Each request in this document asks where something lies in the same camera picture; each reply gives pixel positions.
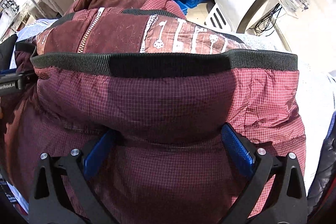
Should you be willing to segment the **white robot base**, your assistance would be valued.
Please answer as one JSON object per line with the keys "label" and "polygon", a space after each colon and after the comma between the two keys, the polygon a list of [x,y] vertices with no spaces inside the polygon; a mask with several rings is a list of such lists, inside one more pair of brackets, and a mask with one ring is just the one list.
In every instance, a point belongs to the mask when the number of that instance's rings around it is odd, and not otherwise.
{"label": "white robot base", "polygon": [[331,46],[335,0],[214,0],[205,26],[252,48],[301,52]]}

